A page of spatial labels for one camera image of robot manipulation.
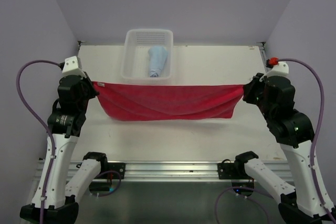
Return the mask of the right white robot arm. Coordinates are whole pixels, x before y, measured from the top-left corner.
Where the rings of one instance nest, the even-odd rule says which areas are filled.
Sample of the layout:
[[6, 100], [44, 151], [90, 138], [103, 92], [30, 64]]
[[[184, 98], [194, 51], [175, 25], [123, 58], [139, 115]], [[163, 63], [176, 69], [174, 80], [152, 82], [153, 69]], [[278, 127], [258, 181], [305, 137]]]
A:
[[335, 205], [324, 186], [316, 189], [313, 175], [322, 182], [318, 164], [311, 151], [314, 131], [310, 119], [294, 108], [295, 88], [281, 76], [256, 74], [243, 86], [243, 100], [256, 105], [267, 127], [287, 159], [294, 184], [289, 185], [267, 168], [254, 152], [235, 157], [234, 172], [240, 178], [255, 179], [278, 204], [285, 223], [335, 222]]

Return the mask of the light blue towel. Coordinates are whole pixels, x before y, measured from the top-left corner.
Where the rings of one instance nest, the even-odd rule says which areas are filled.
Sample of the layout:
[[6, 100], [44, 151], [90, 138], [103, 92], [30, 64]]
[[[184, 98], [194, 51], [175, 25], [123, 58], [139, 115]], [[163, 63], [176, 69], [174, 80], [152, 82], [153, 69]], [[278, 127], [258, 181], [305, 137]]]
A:
[[150, 57], [149, 77], [158, 78], [164, 69], [168, 51], [162, 46], [153, 46], [148, 50]]

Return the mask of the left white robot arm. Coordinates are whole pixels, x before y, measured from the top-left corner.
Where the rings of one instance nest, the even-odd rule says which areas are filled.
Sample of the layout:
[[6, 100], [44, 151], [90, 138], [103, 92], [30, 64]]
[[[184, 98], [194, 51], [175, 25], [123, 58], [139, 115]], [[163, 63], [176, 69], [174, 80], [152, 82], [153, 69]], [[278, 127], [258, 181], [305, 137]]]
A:
[[20, 217], [30, 223], [75, 223], [79, 202], [91, 181], [109, 172], [106, 155], [91, 152], [84, 157], [83, 167], [67, 181], [88, 102], [99, 93], [87, 73], [62, 77], [57, 92], [58, 99], [47, 120], [47, 152], [41, 179], [31, 203], [20, 210]]

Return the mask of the pink towel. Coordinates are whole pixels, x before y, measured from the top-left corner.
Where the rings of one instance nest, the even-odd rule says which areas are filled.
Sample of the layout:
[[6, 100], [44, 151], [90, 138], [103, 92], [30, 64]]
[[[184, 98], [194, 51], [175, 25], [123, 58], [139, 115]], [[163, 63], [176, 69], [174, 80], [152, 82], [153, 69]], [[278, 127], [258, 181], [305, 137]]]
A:
[[119, 121], [230, 119], [243, 86], [146, 86], [98, 82], [105, 113]]

